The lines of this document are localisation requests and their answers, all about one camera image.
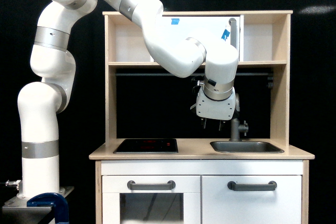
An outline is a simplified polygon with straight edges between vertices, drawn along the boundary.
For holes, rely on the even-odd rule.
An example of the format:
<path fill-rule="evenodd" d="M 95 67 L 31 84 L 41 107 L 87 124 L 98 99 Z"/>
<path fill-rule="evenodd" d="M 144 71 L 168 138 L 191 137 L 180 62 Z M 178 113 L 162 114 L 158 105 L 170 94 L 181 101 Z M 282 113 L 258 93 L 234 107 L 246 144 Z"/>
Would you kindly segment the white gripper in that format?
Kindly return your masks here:
<path fill-rule="evenodd" d="M 225 127 L 224 120 L 231 120 L 233 118 L 235 107 L 235 90 L 232 91 L 232 94 L 226 100 L 215 101 L 209 99 L 204 94 L 203 89 L 200 89 L 197 94 L 196 103 L 190 107 L 190 110 L 201 117 L 201 126 L 203 129 L 206 128 L 207 119 L 215 119 L 220 120 L 218 130 L 222 131 Z"/>

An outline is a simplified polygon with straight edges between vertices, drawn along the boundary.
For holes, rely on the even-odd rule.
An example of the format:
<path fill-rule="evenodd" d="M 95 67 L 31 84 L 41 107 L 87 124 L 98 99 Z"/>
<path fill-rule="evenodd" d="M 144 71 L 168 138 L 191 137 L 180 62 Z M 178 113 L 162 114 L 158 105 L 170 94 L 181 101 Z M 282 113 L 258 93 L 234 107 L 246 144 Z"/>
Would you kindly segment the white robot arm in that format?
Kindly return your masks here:
<path fill-rule="evenodd" d="M 157 32 L 163 15 L 160 0 L 104 0 L 141 28 L 150 56 L 171 74 L 185 78 L 205 65 L 198 97 L 206 103 L 205 118 L 229 120 L 216 114 L 224 101 L 234 101 L 237 49 L 206 30 L 191 32 L 176 46 L 168 45 Z M 68 105 L 76 62 L 68 51 L 73 25 L 91 13 L 98 0 L 51 0 L 41 13 L 30 57 L 32 71 L 40 81 L 25 85 L 17 105 L 22 139 L 21 195 L 33 198 L 58 193 L 59 131 L 57 114 Z"/>

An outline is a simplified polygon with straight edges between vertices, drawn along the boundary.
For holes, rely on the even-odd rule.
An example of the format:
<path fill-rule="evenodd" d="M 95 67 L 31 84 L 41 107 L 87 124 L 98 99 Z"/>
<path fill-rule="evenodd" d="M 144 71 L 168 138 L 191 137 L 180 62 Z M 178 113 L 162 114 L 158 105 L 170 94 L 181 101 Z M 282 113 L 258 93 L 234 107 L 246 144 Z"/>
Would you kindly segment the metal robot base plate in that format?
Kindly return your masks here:
<path fill-rule="evenodd" d="M 68 202 L 73 186 L 60 189 L 61 194 Z M 2 207 L 1 223 L 55 223 L 54 210 L 51 207 L 27 207 L 25 197 L 15 196 L 4 203 Z"/>

